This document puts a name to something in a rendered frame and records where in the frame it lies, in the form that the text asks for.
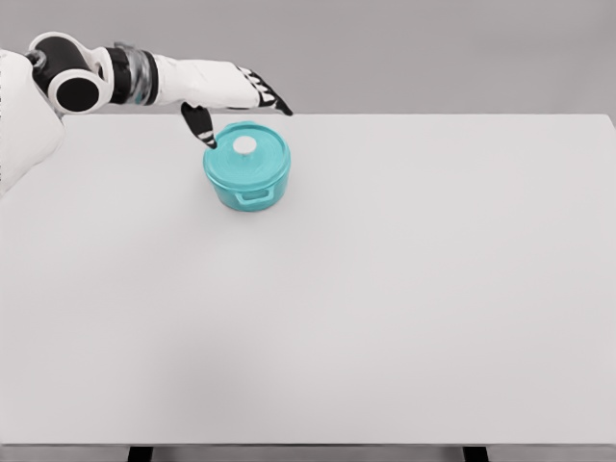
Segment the teal pot lid white knob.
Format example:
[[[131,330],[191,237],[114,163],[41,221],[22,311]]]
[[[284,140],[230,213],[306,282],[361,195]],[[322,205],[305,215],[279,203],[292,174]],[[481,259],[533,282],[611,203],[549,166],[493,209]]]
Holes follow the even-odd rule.
[[[228,124],[217,135],[216,149],[204,153],[207,177],[216,185],[237,190],[269,186],[290,169],[290,148],[268,126],[251,122]]]

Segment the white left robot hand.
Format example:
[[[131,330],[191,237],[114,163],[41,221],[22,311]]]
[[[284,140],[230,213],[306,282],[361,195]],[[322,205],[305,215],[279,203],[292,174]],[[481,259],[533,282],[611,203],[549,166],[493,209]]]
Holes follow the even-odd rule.
[[[192,134],[207,147],[218,147],[210,109],[238,111],[271,108],[285,116],[294,112],[276,90],[254,70],[230,62],[197,61],[181,115]]]

